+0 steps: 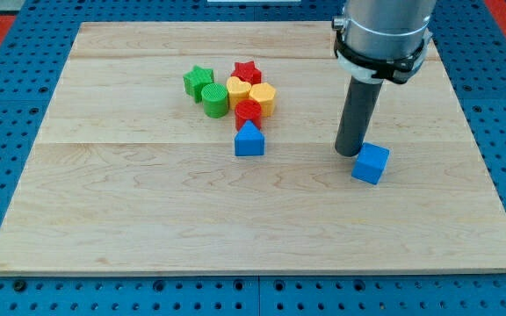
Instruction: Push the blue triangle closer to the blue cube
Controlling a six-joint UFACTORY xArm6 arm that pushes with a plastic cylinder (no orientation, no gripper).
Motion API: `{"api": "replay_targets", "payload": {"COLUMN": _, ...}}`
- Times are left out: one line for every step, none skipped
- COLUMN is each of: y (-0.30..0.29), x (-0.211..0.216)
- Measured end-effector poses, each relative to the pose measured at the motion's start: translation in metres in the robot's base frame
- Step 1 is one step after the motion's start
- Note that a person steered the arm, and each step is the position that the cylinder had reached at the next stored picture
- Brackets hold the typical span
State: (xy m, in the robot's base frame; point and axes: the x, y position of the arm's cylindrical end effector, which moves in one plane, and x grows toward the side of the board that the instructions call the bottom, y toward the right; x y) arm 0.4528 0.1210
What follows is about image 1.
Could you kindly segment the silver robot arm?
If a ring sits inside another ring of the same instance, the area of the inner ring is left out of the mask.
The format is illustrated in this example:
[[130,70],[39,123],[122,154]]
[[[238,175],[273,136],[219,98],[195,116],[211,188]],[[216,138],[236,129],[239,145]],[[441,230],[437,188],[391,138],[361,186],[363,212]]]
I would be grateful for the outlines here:
[[357,155],[383,82],[404,84],[421,68],[435,0],[347,0],[332,19],[333,51],[350,75],[335,149]]

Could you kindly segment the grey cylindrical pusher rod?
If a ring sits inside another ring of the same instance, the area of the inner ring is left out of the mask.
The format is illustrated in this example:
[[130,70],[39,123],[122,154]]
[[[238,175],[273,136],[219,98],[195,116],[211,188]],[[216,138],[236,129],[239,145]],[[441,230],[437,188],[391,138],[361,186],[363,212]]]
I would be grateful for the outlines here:
[[352,157],[360,152],[382,84],[351,78],[335,141],[340,155]]

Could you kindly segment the black and white mount collar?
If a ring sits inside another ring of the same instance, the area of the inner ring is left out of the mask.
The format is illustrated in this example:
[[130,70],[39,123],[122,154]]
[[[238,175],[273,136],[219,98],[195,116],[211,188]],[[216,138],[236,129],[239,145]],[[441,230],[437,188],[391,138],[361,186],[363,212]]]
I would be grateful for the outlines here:
[[432,33],[426,29],[419,47],[410,55],[396,60],[373,59],[356,53],[343,41],[343,33],[336,31],[334,53],[339,65],[358,81],[378,84],[383,80],[405,84],[424,63]]

